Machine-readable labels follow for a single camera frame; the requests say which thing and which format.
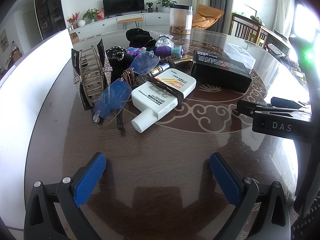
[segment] black cable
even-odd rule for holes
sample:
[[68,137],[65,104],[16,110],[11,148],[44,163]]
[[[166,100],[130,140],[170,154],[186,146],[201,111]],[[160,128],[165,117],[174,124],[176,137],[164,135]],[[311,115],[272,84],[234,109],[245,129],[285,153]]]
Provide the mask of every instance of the black cable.
[[168,86],[167,84],[159,81],[156,78],[151,78],[148,81],[150,81],[152,84],[156,85],[158,88],[161,88],[161,89],[169,92],[173,96],[175,96],[178,99],[178,105],[180,105],[181,102],[184,100],[184,95],[181,91],[179,91],[173,87]]

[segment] blue gripper pad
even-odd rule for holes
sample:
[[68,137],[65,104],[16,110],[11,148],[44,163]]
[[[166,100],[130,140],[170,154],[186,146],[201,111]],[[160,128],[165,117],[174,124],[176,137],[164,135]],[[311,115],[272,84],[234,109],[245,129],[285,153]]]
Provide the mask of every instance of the blue gripper pad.
[[81,180],[75,187],[73,200],[77,207],[86,204],[94,187],[106,169],[107,159],[104,154],[99,154],[90,168],[82,176]]
[[237,183],[215,154],[210,156],[209,164],[210,170],[219,183],[219,186],[226,196],[229,204],[237,207],[241,202],[241,191]]

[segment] television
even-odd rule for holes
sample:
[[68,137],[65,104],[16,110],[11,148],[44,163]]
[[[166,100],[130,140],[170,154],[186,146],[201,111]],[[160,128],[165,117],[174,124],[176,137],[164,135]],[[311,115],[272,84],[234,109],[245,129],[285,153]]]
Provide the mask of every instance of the television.
[[105,16],[143,11],[144,0],[102,0]]

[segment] dining table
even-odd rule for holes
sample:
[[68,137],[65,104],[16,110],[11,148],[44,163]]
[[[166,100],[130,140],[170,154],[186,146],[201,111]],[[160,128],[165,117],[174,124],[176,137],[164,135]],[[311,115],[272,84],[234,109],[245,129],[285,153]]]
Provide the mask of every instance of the dining table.
[[[147,30],[169,34],[168,26]],[[189,56],[201,50],[227,57],[227,43],[241,46],[256,60],[249,70],[248,90],[241,93],[197,82],[179,106],[143,133],[131,124],[140,111],[129,99],[121,112],[123,129],[118,130],[116,120],[95,123],[94,112],[83,110],[68,62],[33,129],[25,169],[26,205],[35,181],[58,183],[101,152],[107,158],[106,169],[81,210],[102,239],[211,240],[235,208],[209,168],[210,155],[219,152],[243,177],[264,184],[281,182],[292,224],[297,218],[293,210],[298,175],[294,143],[253,132],[252,118],[238,113],[236,104],[246,100],[264,105],[272,97],[307,102],[308,91],[253,42],[206,30],[170,34]],[[106,49],[129,47],[122,30],[97,38],[103,39]],[[180,70],[189,74],[191,66]],[[138,77],[132,88],[143,82]],[[239,240],[248,236],[259,206],[255,204]],[[56,209],[68,237],[76,239],[57,203]]]

